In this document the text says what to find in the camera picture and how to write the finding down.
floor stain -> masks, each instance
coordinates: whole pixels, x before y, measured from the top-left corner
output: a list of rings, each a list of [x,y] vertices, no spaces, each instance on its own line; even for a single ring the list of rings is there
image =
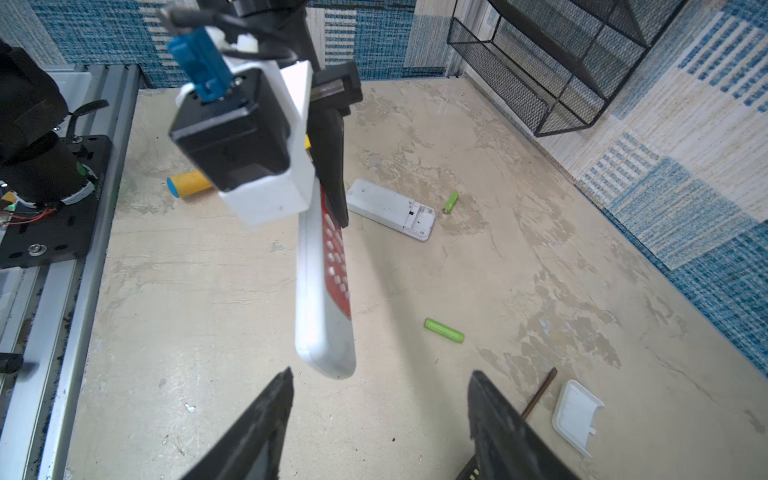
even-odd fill
[[[627,280],[637,285],[642,277],[646,282],[650,282],[650,277],[645,273],[645,265],[640,259],[640,253],[631,251],[620,243],[611,244],[611,253],[613,259],[610,260],[627,277]]]
[[[107,282],[106,290],[102,293],[106,298],[111,298],[109,303],[105,307],[98,307],[97,315],[111,319],[115,310],[117,310],[125,301],[133,296],[137,295],[141,291],[143,283],[139,280],[139,276],[145,270],[152,270],[154,265],[152,263],[141,263],[138,265],[126,265],[124,262],[118,260],[111,271],[105,272],[104,277],[111,279]]]
[[[617,320],[611,312],[578,299],[546,267],[535,276],[534,285],[542,303],[539,311],[520,325],[516,336],[519,353],[502,353],[501,358],[486,348],[478,349],[478,353],[527,397],[534,394],[552,367],[556,367],[560,374],[542,399],[546,409],[554,410],[560,386],[568,379],[577,378],[573,363],[585,363],[578,356],[590,356],[621,368],[616,349],[594,325],[600,321],[617,326]]]
[[[139,90],[138,97],[157,97],[158,95],[164,94],[166,90],[168,90],[168,88],[142,88]]]
[[[666,360],[663,360],[660,356],[658,356],[656,353],[654,353],[654,356],[656,357],[656,360],[659,361],[659,364],[663,366],[665,369],[669,370],[670,372],[679,373],[683,377],[685,377],[689,382],[693,383],[696,389],[699,392],[702,392],[709,400],[712,400],[712,402],[717,403],[717,401],[714,399],[710,393],[699,384],[696,380],[690,378],[687,373],[685,373],[683,370],[678,369],[677,367],[673,366],[671,363],[667,362]]]
[[[392,114],[399,114],[413,120],[409,110],[393,101],[389,96],[379,95],[375,87],[367,91],[365,100],[355,106],[357,124],[361,127],[380,125]]]
[[[461,205],[450,215],[439,213],[437,223],[448,235],[466,235],[487,230],[476,197],[460,189],[461,181],[446,167],[425,167],[420,159],[403,147],[392,157],[385,157],[372,151],[363,150],[359,159],[376,177],[376,183],[397,191],[407,197],[438,208],[445,203],[451,192],[458,188]]]
[[[131,139],[125,154],[126,168],[120,182],[120,195],[115,207],[118,213],[138,212],[162,215],[174,209],[179,200],[168,191],[170,175],[193,170],[192,163],[167,134],[160,134],[156,124],[170,125],[175,109],[167,108],[166,97],[175,97],[174,89],[144,91],[136,100],[136,114]]]
[[[645,309],[650,313],[651,318],[655,320],[657,325],[663,323],[665,329],[670,330],[670,337],[685,338],[688,335],[688,325],[685,323],[685,319],[677,315],[667,302],[656,295],[652,295],[652,297],[653,299],[645,293],[643,294]]]
[[[486,348],[477,349],[480,357],[482,357],[490,366],[492,366],[497,372],[500,372],[504,376],[511,378],[509,372],[498,361],[498,355]]]
[[[355,310],[355,314],[356,315],[365,315],[366,313],[371,313],[372,311],[374,311],[374,310],[376,310],[378,308],[379,308],[379,304],[378,303],[374,303],[374,304],[371,304],[371,305],[365,305],[363,308],[361,308],[359,310]]]
[[[750,423],[752,424],[752,427],[755,428],[755,432],[760,433],[761,435],[766,434],[766,426],[757,419],[754,413],[752,413],[751,410],[746,409],[744,410],[744,413],[746,413],[746,416],[750,418]]]
[[[515,218],[532,247],[563,245],[576,234],[576,226],[565,218],[559,204],[542,195],[521,195],[521,208],[515,210]],[[586,260],[582,264],[588,267]]]
[[[598,270],[594,268],[592,265],[587,262],[587,259],[585,259],[580,253],[578,254],[578,258],[576,259],[576,266],[580,270],[589,270],[592,273],[597,273]]]

blue end cap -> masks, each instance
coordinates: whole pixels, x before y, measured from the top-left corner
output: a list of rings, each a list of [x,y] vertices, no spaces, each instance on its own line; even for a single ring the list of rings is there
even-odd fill
[[[179,191],[176,190],[176,185],[174,185],[174,181],[171,180],[170,177],[168,177],[168,179],[166,179],[165,181],[168,184],[168,190],[170,190],[170,194],[173,195],[174,197],[178,198],[179,197]]]
[[[227,94],[234,75],[205,28],[195,28],[192,33],[172,38],[168,52],[192,80],[202,101],[215,101]]]

concrete floor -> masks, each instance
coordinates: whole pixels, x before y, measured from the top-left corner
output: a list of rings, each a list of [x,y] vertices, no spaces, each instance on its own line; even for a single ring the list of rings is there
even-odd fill
[[[69,454],[85,478],[179,478],[293,368],[282,478],[452,480],[485,371],[580,478],[764,478],[768,382],[464,79],[363,84],[345,179],[440,207],[421,243],[350,214],[357,372],[293,349],[296,218],[249,230],[167,139],[176,91],[143,91]],[[465,334],[425,331],[426,316]],[[582,458],[551,426],[576,379],[605,403]]]

black cable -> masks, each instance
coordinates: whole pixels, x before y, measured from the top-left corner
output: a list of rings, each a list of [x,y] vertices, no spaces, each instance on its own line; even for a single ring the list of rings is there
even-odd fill
[[[92,102],[89,102],[85,105],[80,106],[80,108],[71,112],[69,114],[69,126],[67,127],[65,143],[71,144],[74,142],[74,130],[76,128],[76,125],[78,124],[78,118],[108,106],[109,106],[109,102],[104,99],[94,100]]]
[[[219,13],[213,10],[192,10],[189,8],[172,8],[168,19],[171,23],[180,28],[198,28],[205,26],[214,26],[222,30],[240,31],[250,33],[254,37],[273,38],[281,42],[288,42],[288,37],[277,30],[264,28],[255,22],[250,22],[248,18],[239,18],[225,13]]]
[[[296,52],[294,52],[290,48],[280,46],[280,50],[275,51],[273,48],[264,48],[263,46],[260,46],[258,52],[240,51],[240,50],[224,50],[221,52],[221,54],[224,55],[225,57],[239,58],[240,60],[251,60],[251,61],[276,60],[276,61],[285,61],[289,63],[295,63],[299,60],[299,56],[296,55]]]

metal rack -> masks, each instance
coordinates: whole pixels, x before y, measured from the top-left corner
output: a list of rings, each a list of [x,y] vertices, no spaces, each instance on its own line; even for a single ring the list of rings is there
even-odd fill
[[[594,125],[685,0],[488,2],[498,14],[491,38],[454,7],[448,44],[545,137]]]
[[[91,74],[84,87],[85,102],[103,98],[110,104],[84,118],[77,134],[107,135],[113,148],[88,255],[23,269],[0,332],[0,351],[25,344],[24,366],[9,397],[6,391],[14,379],[6,378],[6,385],[0,385],[8,407],[0,434],[0,478],[8,480],[64,477],[141,76],[136,65],[64,70]],[[73,104],[66,91],[62,94]]]

